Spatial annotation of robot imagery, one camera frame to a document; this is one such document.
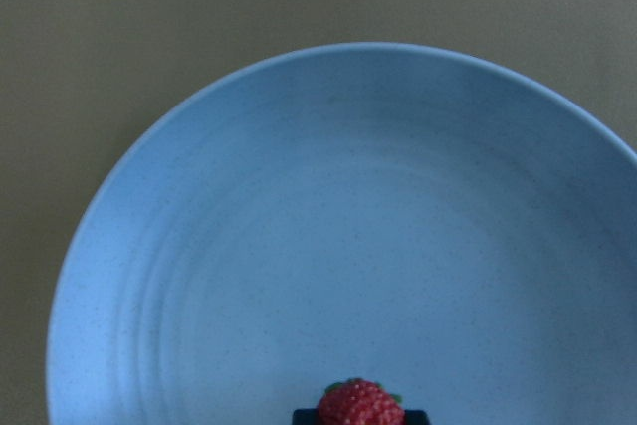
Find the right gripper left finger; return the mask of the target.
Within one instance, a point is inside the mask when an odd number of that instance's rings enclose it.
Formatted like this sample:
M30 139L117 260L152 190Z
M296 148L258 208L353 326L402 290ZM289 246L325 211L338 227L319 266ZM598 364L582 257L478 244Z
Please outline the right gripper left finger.
M296 409L292 415L292 425L319 425L318 412L315 409Z

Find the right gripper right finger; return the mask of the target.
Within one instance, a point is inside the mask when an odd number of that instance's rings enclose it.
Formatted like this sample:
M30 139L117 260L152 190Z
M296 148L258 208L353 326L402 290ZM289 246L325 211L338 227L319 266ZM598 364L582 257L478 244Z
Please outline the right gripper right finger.
M404 425L427 425L427 413L423 410L405 410Z

